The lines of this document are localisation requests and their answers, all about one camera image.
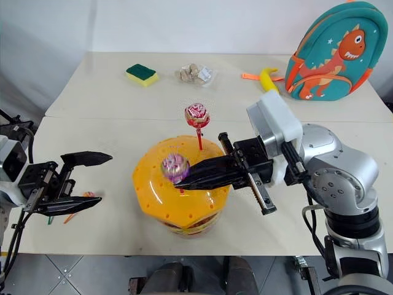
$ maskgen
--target red lollipop stick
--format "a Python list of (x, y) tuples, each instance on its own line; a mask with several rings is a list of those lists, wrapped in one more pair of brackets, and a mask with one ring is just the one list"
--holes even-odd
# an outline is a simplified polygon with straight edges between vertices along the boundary
[(187, 123), (196, 128), (196, 135), (198, 135), (199, 150), (202, 151), (202, 131), (210, 122), (210, 116), (206, 108), (201, 103), (191, 104), (184, 110), (184, 115)]

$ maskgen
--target teal backpack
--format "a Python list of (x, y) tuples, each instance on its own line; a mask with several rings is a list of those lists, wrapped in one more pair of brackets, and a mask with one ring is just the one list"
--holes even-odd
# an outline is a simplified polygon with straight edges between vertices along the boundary
[(348, 95), (370, 76), (386, 38), (386, 19), (370, 3), (333, 7), (311, 25), (289, 60), (287, 91), (300, 100)]

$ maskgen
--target yellow sponge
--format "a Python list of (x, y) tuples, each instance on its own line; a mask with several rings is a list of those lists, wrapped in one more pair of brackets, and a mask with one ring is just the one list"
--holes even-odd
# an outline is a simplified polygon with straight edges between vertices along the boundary
[(131, 80), (138, 82), (139, 84), (147, 87), (158, 80), (156, 71), (146, 68), (143, 65), (137, 63), (125, 71), (125, 74)]

